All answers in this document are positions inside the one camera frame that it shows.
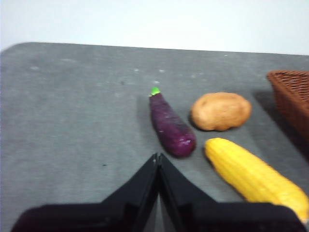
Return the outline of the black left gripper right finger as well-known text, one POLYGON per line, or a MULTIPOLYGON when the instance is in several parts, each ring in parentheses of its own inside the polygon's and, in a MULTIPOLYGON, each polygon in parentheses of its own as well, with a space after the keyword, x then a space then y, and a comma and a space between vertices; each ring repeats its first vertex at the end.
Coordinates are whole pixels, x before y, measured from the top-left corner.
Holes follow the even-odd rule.
POLYGON ((286 206, 219 203, 190 182, 163 154, 158 155, 160 194, 178 232, 304 232, 286 206))

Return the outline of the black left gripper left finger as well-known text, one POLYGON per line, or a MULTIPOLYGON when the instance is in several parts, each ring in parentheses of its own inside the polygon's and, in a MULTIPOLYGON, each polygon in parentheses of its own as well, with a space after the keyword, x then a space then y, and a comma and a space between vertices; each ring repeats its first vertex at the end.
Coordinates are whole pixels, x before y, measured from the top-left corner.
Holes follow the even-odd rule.
POLYGON ((158 155, 99 203, 46 204, 21 214, 14 232, 141 232, 158 191, 158 155))

